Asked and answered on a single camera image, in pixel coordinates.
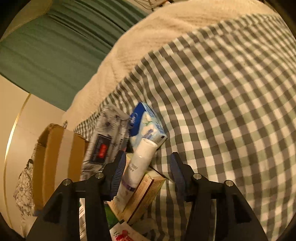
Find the cream textured blanket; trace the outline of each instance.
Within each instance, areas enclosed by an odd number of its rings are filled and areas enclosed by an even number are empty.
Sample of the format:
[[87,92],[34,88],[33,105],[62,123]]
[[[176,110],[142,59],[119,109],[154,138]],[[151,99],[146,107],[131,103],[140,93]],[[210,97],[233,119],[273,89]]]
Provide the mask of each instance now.
[[79,91],[63,121],[73,130],[149,52],[194,29],[246,14],[277,14],[257,0],[190,0],[158,9],[127,31]]

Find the brown cardboard box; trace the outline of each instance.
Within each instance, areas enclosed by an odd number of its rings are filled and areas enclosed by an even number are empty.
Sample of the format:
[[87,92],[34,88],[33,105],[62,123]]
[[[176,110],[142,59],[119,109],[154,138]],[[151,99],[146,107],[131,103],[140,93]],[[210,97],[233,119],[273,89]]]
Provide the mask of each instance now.
[[41,210],[66,178],[77,182],[88,142],[79,134],[50,124],[36,145],[33,168],[33,199]]
[[140,220],[164,182],[163,176],[153,169],[148,169],[123,212],[117,209],[114,201],[107,203],[118,220],[124,220],[131,225]]

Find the gingham fabric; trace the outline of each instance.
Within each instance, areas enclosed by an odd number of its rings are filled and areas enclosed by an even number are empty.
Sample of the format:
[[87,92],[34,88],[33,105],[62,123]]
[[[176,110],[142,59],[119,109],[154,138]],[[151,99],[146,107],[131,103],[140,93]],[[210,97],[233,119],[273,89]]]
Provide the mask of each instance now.
[[211,181],[233,180],[269,240],[284,231],[296,208],[295,49],[279,16],[194,30],[148,53],[77,126],[90,138],[108,103],[130,114],[146,102],[157,113],[168,139],[152,166],[167,181],[145,214],[156,222],[150,240],[180,240],[186,229],[191,204],[175,192],[174,151]]

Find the green curtain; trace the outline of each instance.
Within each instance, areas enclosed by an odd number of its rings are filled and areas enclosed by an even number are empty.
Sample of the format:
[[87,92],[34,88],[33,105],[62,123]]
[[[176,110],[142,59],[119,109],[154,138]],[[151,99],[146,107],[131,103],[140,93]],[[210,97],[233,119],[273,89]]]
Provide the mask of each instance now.
[[55,0],[0,42],[0,74],[67,110],[119,37],[145,16],[124,0]]

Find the white cap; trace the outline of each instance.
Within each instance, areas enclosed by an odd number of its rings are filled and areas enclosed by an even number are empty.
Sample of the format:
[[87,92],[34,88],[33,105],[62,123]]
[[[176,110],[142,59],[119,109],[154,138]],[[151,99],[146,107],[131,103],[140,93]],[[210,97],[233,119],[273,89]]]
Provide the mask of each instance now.
[[137,154],[140,157],[144,157],[146,159],[151,160],[154,156],[157,149],[157,144],[155,144],[153,141],[150,141],[146,138],[142,138],[140,141],[140,144],[138,145],[135,154]]

